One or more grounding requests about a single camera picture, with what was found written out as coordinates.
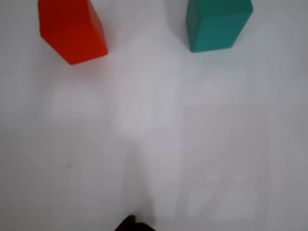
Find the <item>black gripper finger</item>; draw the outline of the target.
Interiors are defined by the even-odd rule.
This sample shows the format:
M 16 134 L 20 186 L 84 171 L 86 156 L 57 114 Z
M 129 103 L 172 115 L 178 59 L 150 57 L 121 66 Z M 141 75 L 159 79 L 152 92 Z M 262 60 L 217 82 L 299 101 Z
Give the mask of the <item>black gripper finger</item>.
M 155 231 L 152 227 L 145 223 L 135 223 L 135 231 Z
M 127 216 L 115 229 L 115 231 L 134 231 L 136 217 L 134 215 Z

